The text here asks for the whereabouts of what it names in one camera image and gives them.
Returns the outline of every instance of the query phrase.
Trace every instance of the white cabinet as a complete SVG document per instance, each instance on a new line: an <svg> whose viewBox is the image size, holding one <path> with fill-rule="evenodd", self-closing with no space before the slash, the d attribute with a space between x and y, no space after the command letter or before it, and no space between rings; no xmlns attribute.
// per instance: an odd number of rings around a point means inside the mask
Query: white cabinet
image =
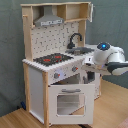
<svg viewBox="0 0 128 128"><path fill-rule="evenodd" d="M49 123L92 124L94 84L51 85L49 88ZM84 107L79 114L73 112Z"/></svg>

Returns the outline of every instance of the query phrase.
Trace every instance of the wooden play kitchen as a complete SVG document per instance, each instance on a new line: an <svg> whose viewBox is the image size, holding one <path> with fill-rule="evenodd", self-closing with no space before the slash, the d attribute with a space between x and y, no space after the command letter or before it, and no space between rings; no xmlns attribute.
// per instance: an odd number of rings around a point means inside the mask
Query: wooden play kitchen
<svg viewBox="0 0 128 128"><path fill-rule="evenodd" d="M86 20L92 21L93 5L21 6L27 111L46 128L54 124L92 124L94 99L101 94L100 74L81 67L94 51L85 47Z"/></svg>

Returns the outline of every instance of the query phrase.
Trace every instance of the faucet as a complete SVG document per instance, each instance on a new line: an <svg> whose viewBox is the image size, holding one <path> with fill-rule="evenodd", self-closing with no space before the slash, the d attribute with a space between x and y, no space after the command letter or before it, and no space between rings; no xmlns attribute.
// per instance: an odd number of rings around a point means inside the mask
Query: faucet
<svg viewBox="0 0 128 128"><path fill-rule="evenodd" d="M82 41L82 35L80 33L74 33L71 38L70 38L70 43L68 44L67 48L68 49L72 49L73 47L75 47L75 44L73 44L72 39L75 35L79 35L80 36L80 41Z"/></svg>

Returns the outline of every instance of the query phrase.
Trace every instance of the wooden floor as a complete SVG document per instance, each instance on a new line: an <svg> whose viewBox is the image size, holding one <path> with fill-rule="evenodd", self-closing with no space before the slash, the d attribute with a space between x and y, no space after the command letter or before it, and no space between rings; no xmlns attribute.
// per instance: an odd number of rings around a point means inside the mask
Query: wooden floor
<svg viewBox="0 0 128 128"><path fill-rule="evenodd" d="M95 100L93 128L116 128L128 117L128 89L102 80L102 96ZM23 109L0 118L0 128L44 128ZM79 125L56 125L50 128L81 128Z"/></svg>

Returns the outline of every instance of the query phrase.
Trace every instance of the stovetop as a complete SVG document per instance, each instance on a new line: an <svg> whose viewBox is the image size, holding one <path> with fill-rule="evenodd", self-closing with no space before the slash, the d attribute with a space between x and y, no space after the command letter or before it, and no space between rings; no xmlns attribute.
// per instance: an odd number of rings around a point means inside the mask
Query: stovetop
<svg viewBox="0 0 128 128"><path fill-rule="evenodd" d="M61 53L54 53L51 55L36 58L33 61L48 67L57 63L67 61L69 59L73 59L73 57L70 57Z"/></svg>

